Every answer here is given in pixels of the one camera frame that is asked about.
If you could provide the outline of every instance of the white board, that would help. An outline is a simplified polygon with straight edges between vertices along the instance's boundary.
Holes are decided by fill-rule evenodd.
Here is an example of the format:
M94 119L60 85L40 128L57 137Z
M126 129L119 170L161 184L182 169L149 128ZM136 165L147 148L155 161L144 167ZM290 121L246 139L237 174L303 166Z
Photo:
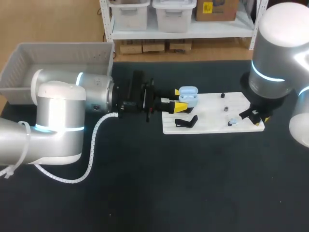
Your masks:
M169 100L162 99L162 102L169 102ZM265 128L263 122L256 126L248 118L242 120L239 116L239 113L247 110L249 106L249 101L241 92L225 93L224 98L221 98L221 93L199 94L198 104L190 114L162 112L163 133L206 134L263 131ZM175 119L191 121L194 115L198 116L198 121L193 128L176 127ZM228 126L232 118L237 120L237 124Z

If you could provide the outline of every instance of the white spiral cable wrap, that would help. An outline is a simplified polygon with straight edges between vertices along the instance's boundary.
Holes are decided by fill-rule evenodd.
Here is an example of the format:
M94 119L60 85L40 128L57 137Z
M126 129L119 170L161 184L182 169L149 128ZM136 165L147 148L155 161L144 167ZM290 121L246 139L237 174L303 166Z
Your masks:
M30 144L30 135L31 135L31 128L29 123L24 122L24 121L20 121L18 122L19 124L24 124L26 127L26 143L24 145L23 148L23 152L19 158L19 160L17 161L17 163L15 165L10 165L8 167L6 167L5 169L3 169L2 171L0 171L0 176L5 175L4 178L8 179L10 176L12 176L14 174L14 171L22 164L22 162L24 161L27 153L28 153L28 149L29 149L29 144Z
M57 177L57 176L51 174L50 172L46 171L44 168L42 168L38 164L35 164L34 166L37 169L39 169L42 173L44 173L45 175L47 175L48 177L50 177L50 178L52 178L56 181L67 183L67 184L76 184L76 183L82 182L83 180L85 180L87 178L87 176L89 175L91 168L92 168L93 156L94 156L94 152L95 152L95 143L96 143L97 131L98 131L101 123L109 117L118 117L118 113L107 114L107 115L103 116L102 118L100 118L100 120L96 123L95 128L93 129L93 132L92 132L92 137L91 137L91 148L90 148L90 156L89 156L88 167L87 167L85 174L82 177L75 179L75 180L67 180L67 179L63 179L63 178L60 178L60 177Z

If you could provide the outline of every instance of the plastic container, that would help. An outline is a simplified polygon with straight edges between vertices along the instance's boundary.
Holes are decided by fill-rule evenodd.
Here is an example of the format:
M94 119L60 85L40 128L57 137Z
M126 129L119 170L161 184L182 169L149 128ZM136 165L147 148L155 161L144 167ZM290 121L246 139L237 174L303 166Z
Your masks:
M115 4L110 2L118 30L146 30L150 0L139 0L138 4Z
M153 0L159 31L187 32L191 24L192 10L196 6L197 0L187 2Z
M0 74L0 93L10 104L33 104L30 86L39 69L110 76L113 51L113 43L21 43Z

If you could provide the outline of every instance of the yellow label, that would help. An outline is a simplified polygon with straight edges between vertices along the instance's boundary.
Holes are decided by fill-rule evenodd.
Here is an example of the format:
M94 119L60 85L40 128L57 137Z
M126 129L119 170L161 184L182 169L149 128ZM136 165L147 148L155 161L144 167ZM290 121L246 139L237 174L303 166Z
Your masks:
M211 13L212 13L212 2L204 2L203 14L211 14Z

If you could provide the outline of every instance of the wooden floor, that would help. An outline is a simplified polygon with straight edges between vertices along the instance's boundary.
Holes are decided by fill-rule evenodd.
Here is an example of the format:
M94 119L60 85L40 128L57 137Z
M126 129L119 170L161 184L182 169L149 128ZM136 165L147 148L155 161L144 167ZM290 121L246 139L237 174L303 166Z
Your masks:
M99 0L1 0L0 69L21 42L101 42ZM248 41L194 40L189 54L120 55L114 61L196 61L251 59ZM0 112L5 99L0 96Z

